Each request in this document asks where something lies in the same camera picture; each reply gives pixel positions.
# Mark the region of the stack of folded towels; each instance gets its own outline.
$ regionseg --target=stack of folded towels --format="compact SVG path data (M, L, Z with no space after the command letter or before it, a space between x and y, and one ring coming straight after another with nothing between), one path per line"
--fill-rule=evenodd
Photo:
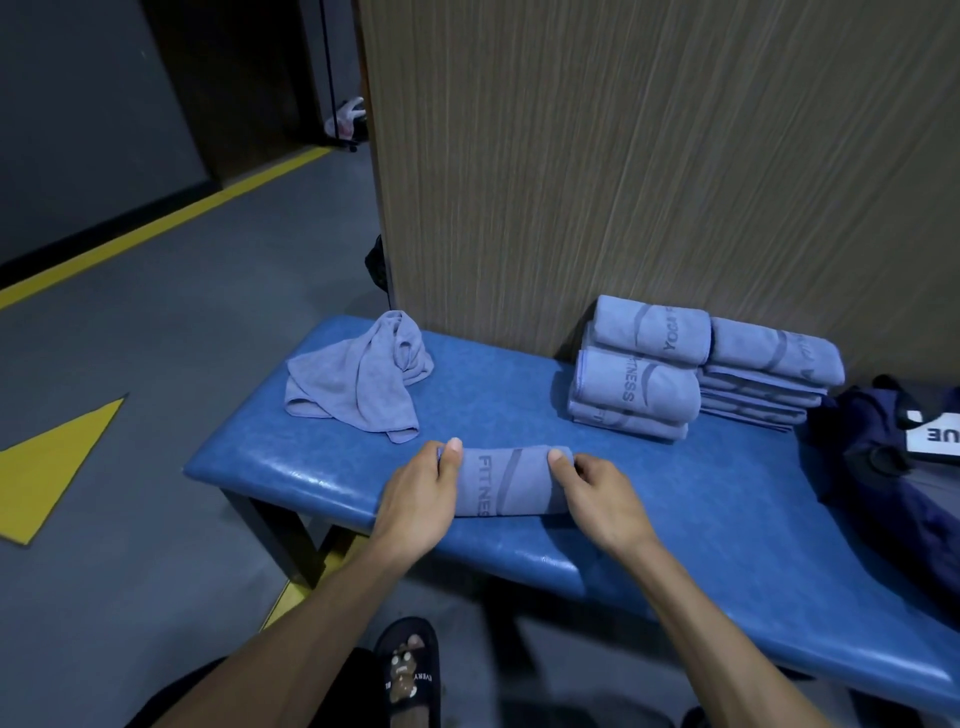
M584 425L682 440L700 412L697 368L709 352L705 311L601 296L567 412Z
M574 422L682 440L697 414L788 431L844 383L826 339L601 296L567 399Z
M840 351L826 339L729 319L711 324L713 347L697 372L704 412L785 432L844 382Z

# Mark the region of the rolled towel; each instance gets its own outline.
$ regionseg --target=rolled towel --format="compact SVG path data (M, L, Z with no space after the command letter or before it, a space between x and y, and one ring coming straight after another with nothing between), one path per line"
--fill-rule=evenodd
M823 395L827 393L825 387L806 387L775 376L761 375L763 380L758 381L753 374L755 373L745 369L711 367L707 364L702 370L697 371L697 381L700 382L701 390L728 392L804 409L820 406ZM781 384L771 384L769 383L771 379Z
M736 420L739 423L747 423L748 425L766 427L767 429L774 429L777 432L791 432L793 430L793 425L777 425L776 423L768 423L766 420L756 420L752 417L739 415L736 412L724 412L723 410L711 409L709 407L704 407L700 411L705 415L713 415L714 417L723 417L728 420Z
M710 317L698 308L601 296L593 317L598 344L700 366L710 351Z
M464 449L457 477L454 515L542 516L566 513L563 486L546 461L549 445L529 448ZM572 463L570 448L557 447ZM440 457L443 448L437 450Z
M584 326L584 335L580 338L580 348L581 349L599 349L601 352L619 352L624 353L620 349L614 349L613 347L605 347L603 344L597 341L596 328L592 321L587 321L587 325Z
M692 369L625 353L581 349L573 398L670 423L689 423L700 411L700 385Z
M566 401L566 411L573 422L580 425L593 425L605 429L615 429L634 435L659 437L662 440L682 440L686 437L687 426L661 422L651 417L641 417L623 409L594 407L592 404L573 399L573 387Z
M335 418L394 443L417 437L420 423L406 388L433 371L417 324L387 311L355 339L287 362L285 404L296 417Z
M753 369L821 387L844 382L840 351L827 339L730 319L711 321L710 364Z
M741 417L758 420L774 425L799 425L806 422L806 410L799 407L788 407L785 404L758 401L756 404L746 403L737 395L726 395L723 392L701 393L703 409L729 412Z

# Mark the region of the gray towel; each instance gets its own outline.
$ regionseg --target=gray towel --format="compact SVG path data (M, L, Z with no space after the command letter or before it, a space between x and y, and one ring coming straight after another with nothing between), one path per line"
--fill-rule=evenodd
M597 341L596 328L592 321L587 321L587 325L584 326L584 335L580 338L580 348L581 349L599 349L601 352L619 352L625 353L620 349L615 349L614 347L605 347L603 344Z
M287 371L291 415L332 417L405 443L420 432L406 388L430 376L433 359L414 320L387 311L363 336L295 356Z
M753 369L821 387L843 384L840 351L827 339L729 319L711 320L710 364Z
M727 395L723 392L704 390L701 396L703 408L719 412L728 412L751 420L773 425L799 425L806 421L806 410L798 407L788 407L785 404L758 401L747 403L738 395Z
M576 401L599 407L678 424L692 422L700 411L696 372L662 361L581 349L573 382Z
M601 296L593 326L598 344L664 361L700 366L710 351L710 317L698 308Z
M566 513L564 489L550 472L551 446L464 449L457 478L457 516L542 516ZM569 448L557 447L573 462ZM443 448L438 449L438 457Z
M651 417L641 417L623 409L594 407L592 404L573 399L573 386L566 401L566 411L573 422L627 432L633 435L659 437L662 440L682 440L686 437L687 425L665 423Z
M823 395L827 393L826 388L803 387L775 376L761 375L764 379L758 381L753 374L748 370L711 367L707 364L703 370L697 372L697 380L702 390L712 389L804 409L819 406ZM775 380L778 384L771 384L770 380Z
M757 425L760 427L766 427L767 429L774 429L777 432L792 432L793 425L777 425L776 423L770 423L766 420L757 420L753 417L747 417L745 415L737 414L736 412L724 412L719 409L712 409L710 407L704 407L700 410L705 415L713 415L714 417L723 417L727 420L736 420L739 423L747 423L748 425Z

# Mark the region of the wood grain panel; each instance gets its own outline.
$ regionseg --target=wood grain panel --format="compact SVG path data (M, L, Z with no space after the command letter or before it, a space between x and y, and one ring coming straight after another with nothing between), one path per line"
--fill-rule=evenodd
M960 7L359 0L396 305L553 355L598 294L960 379Z

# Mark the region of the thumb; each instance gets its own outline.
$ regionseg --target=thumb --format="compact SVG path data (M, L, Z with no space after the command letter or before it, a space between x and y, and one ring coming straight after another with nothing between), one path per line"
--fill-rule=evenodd
M562 451L553 448L546 453L546 461L550 466L550 472L560 484L564 486L565 491L576 490L586 483L577 474L573 463L567 460Z
M457 476L460 474L460 464L464 460L464 444L459 437L451 437L444 446L444 453L440 456L437 480L443 484L457 487Z

